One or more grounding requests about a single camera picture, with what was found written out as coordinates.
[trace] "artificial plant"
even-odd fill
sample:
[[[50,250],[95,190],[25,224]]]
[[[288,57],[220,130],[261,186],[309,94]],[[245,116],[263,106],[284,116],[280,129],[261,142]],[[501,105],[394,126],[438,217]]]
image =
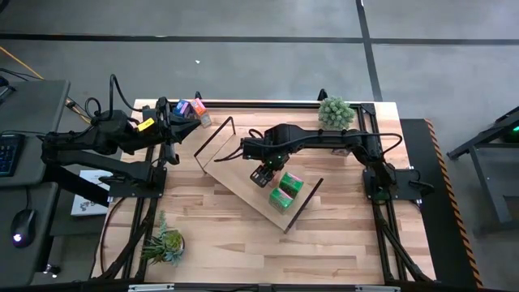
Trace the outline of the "artificial plant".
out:
[[[178,230],[168,230],[165,222],[165,212],[161,211],[159,215],[159,234],[148,241],[143,248],[142,257],[151,260],[152,264],[160,262],[170,262],[177,265],[182,259],[184,252],[184,241]]]
[[[355,111],[341,97],[328,97],[321,101],[319,121],[325,130],[348,129],[354,116]]]

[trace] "green cube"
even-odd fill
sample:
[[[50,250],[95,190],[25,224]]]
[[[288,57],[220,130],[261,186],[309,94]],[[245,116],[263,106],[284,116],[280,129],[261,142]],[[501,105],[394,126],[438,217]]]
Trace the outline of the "green cube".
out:
[[[276,187],[272,190],[268,199],[268,202],[281,214],[285,213],[293,201],[294,199],[292,199],[279,187]]]
[[[279,182],[279,188],[293,199],[296,195],[298,195],[299,191],[301,191],[303,184],[304,182],[300,178],[287,172],[281,178],[281,181]]]

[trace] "yellow label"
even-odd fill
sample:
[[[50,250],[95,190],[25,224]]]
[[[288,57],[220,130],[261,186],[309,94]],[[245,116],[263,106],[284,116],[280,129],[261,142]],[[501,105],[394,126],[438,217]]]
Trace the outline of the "yellow label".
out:
[[[137,126],[137,129],[139,131],[144,131],[146,130],[148,127],[150,127],[153,123],[155,123],[155,121],[153,121],[152,118],[149,118],[147,119],[146,121],[140,123],[138,126]]]

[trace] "wooden board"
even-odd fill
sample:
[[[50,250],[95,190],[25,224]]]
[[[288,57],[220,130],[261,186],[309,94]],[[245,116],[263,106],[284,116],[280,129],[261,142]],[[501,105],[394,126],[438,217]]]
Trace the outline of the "wooden board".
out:
[[[155,105],[155,100],[138,100],[136,107]],[[392,102],[375,103],[380,132],[401,134],[397,106]],[[280,122],[316,129],[315,109],[210,109],[212,125],[199,127],[181,145],[179,165],[168,165],[168,180],[158,210],[165,210],[168,225],[178,228],[187,249],[177,267],[155,264],[148,267],[148,282],[230,282],[287,284],[381,284],[375,223],[371,205],[363,192],[363,166],[353,156],[336,157],[330,150],[306,149],[293,155],[289,163],[303,168],[305,179],[323,184],[302,211],[296,224],[283,234],[249,204],[238,198],[210,175],[204,174],[193,157],[194,152],[227,119],[234,117],[237,135],[247,135],[251,127],[265,131]],[[134,113],[134,118],[141,118]],[[199,158],[210,161],[230,138],[225,129],[206,147]],[[382,137],[384,148],[396,142]],[[124,161],[142,161],[145,151]],[[398,168],[409,166],[405,143],[386,155]],[[105,239],[106,266],[126,244],[135,200],[126,200],[114,214]],[[431,255],[416,206],[395,202],[401,242],[426,275],[434,278]],[[134,269],[139,261],[135,253]],[[389,248],[393,275],[397,276],[392,248]],[[99,260],[93,276],[99,274]]]
[[[233,152],[240,145],[241,138],[241,136],[232,135],[215,155],[215,158],[226,157],[229,153]],[[308,182],[304,183],[301,191],[295,197],[290,207],[284,214],[281,214],[268,202],[268,197],[274,188],[272,186],[277,185],[274,182],[275,179],[265,187],[258,187],[258,185],[249,178],[260,164],[260,161],[245,159],[234,159],[223,162],[214,162],[212,159],[204,166],[204,170],[235,195],[247,202],[254,210],[281,228],[281,230],[286,230],[305,200],[312,193],[314,186]],[[304,167],[288,164],[279,174],[283,174],[286,171],[305,181]]]

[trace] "gray floor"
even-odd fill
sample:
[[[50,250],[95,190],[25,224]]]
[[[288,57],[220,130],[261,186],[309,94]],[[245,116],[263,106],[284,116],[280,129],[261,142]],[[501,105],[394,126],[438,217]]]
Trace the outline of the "gray floor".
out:
[[[519,2],[364,0],[371,37],[518,38]],[[0,29],[32,33],[103,33],[228,37],[360,37],[354,0],[12,1]],[[107,97],[110,73],[135,98],[314,100],[321,88],[348,101],[372,101],[360,44],[93,43],[0,41],[47,79],[69,79],[71,97]],[[384,101],[401,118],[429,118],[446,152],[517,106],[519,46],[373,45]],[[0,66],[23,68],[0,54]],[[124,108],[120,101],[116,106]],[[84,127],[63,115],[61,130]],[[448,161],[468,230],[490,210],[468,157]],[[95,236],[67,239],[68,266],[89,267]],[[519,286],[517,236],[472,238],[486,287]],[[71,247],[84,246],[84,251]],[[84,279],[87,268],[60,277]]]

